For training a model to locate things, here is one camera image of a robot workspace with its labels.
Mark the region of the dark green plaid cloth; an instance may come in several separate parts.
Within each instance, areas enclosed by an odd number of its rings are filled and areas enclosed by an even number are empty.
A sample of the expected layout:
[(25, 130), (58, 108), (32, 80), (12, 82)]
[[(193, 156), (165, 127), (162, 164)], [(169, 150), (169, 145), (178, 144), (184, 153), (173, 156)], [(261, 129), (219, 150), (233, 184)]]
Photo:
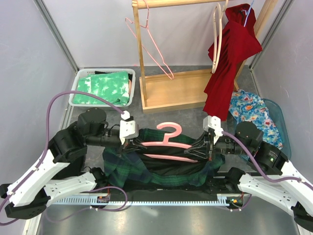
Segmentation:
[(106, 147), (103, 151), (104, 173), (109, 183), (124, 187), (128, 182), (155, 184), (165, 187), (184, 185), (202, 186), (207, 177), (214, 176), (225, 163), (219, 154), (212, 160), (197, 163), (153, 159), (147, 154), (161, 154), (191, 158), (181, 148), (148, 147), (147, 149), (119, 154), (116, 148)]

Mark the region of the floral blue cloth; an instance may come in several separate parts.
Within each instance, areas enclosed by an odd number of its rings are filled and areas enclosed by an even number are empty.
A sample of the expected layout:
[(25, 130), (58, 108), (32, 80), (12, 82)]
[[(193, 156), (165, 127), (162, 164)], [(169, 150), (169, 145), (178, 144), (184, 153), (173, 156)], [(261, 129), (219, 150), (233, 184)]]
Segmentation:
[(232, 93), (229, 111), (237, 123), (252, 122), (263, 131), (263, 140), (279, 149), (283, 148), (283, 140), (278, 122), (270, 116), (269, 108), (257, 94), (237, 90)]

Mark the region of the red skirt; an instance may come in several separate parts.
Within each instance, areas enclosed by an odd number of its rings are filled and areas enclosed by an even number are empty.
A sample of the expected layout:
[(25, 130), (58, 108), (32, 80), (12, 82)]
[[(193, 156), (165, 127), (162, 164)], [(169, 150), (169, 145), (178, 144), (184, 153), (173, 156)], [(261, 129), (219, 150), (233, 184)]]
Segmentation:
[(244, 3), (225, 10), (228, 22), (223, 28), (218, 67), (204, 89), (207, 99), (203, 111), (209, 116), (219, 117), (222, 121), (227, 119), (237, 65), (262, 51), (254, 33), (256, 18), (253, 9), (244, 27), (246, 14), (243, 10), (248, 10), (249, 7), (250, 4)]

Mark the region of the light blue wire hanger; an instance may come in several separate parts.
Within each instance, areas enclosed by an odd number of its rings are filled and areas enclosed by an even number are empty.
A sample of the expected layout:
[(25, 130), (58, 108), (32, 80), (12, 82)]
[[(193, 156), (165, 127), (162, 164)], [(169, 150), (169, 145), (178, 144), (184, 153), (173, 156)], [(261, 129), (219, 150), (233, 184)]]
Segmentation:
[(244, 27), (246, 27), (246, 24), (247, 24), (247, 21), (248, 21), (248, 18), (249, 18), (249, 15), (250, 15), (250, 12), (252, 10), (252, 6), (254, 4), (255, 0), (253, 0), (250, 4), (250, 7), (248, 10), (243, 10), (243, 12), (246, 14), (246, 18), (245, 18), (245, 22), (244, 22)]

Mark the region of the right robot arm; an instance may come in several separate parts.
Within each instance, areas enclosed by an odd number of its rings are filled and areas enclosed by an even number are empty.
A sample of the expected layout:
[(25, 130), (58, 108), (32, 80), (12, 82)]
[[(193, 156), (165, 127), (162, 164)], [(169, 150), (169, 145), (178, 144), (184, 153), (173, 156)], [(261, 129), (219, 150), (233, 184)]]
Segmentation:
[(227, 133), (217, 117), (203, 120), (203, 135), (187, 153), (203, 158), (218, 154), (248, 155), (248, 165), (254, 172), (246, 173), (232, 167), (223, 178), (209, 180), (217, 192), (247, 193), (259, 197), (291, 215), (297, 225), (313, 230), (313, 185), (292, 164), (280, 149), (263, 141), (263, 131), (244, 121), (235, 134)]

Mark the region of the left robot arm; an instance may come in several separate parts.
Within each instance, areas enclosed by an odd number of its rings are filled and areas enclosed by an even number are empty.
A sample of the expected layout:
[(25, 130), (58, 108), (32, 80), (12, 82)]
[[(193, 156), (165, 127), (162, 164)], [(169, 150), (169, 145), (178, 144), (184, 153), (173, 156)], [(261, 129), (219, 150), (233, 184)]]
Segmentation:
[(31, 219), (54, 202), (81, 192), (103, 192), (108, 181), (99, 167), (83, 172), (88, 146), (127, 149), (139, 135), (133, 116), (125, 111), (119, 124), (109, 127), (104, 110), (90, 108), (48, 142), (34, 165), (16, 182), (2, 184), (1, 208), (13, 220)]

